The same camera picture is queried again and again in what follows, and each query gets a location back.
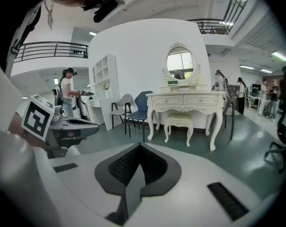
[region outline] ornate mirror frame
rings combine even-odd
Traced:
[[[188,50],[190,52],[190,54],[192,55],[193,58],[193,72],[191,74],[191,76],[189,78],[186,79],[176,79],[175,77],[173,77],[168,68],[167,68],[167,59],[169,56],[170,51],[172,51],[175,48],[178,47],[182,47],[185,48],[186,50]],[[168,81],[178,81],[178,85],[179,86],[190,86],[190,85],[199,85],[199,84],[203,84],[203,77],[202,74],[200,72],[200,64],[196,64],[195,60],[194,60],[194,55],[193,53],[187,48],[186,45],[176,41],[173,45],[171,45],[169,47],[169,51],[168,51],[168,55],[166,58],[166,62],[165,62],[165,69],[163,69],[163,86],[166,87],[168,85]]]

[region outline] black pants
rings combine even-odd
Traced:
[[[238,112],[243,114],[243,110],[245,109],[245,97],[238,98]]]

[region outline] black mesh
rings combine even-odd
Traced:
[[[111,163],[109,172],[115,179],[127,186],[139,165],[144,171],[146,184],[156,181],[167,170],[167,162],[163,158],[139,145]]]

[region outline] white cube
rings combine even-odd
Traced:
[[[22,119],[22,128],[45,141],[49,125],[54,115],[55,105],[38,94],[28,99]]]

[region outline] vr headset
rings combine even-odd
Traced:
[[[100,23],[108,14],[115,10],[119,4],[125,4],[125,2],[123,0],[103,0],[100,3],[92,3],[86,6],[84,11],[99,8],[95,12],[94,22]]]

